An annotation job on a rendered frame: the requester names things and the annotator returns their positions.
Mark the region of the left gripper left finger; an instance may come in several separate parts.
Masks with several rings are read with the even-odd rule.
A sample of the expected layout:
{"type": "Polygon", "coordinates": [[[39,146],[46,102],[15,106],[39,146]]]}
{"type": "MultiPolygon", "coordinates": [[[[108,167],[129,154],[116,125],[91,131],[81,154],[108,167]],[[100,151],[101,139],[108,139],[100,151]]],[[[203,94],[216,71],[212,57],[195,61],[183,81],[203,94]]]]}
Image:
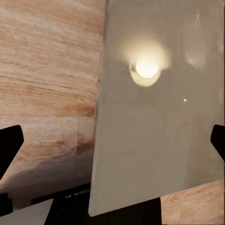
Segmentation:
{"type": "Polygon", "coordinates": [[[0,180],[24,143],[20,125],[0,130],[0,180]]]}

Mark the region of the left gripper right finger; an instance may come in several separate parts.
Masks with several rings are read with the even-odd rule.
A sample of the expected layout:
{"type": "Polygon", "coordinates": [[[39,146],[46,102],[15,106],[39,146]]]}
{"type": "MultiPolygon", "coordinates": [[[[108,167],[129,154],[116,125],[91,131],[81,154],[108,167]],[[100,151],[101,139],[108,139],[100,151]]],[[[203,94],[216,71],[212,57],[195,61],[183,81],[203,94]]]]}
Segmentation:
{"type": "Polygon", "coordinates": [[[222,159],[225,161],[225,127],[221,125],[215,125],[212,130],[210,140],[222,159]]]}

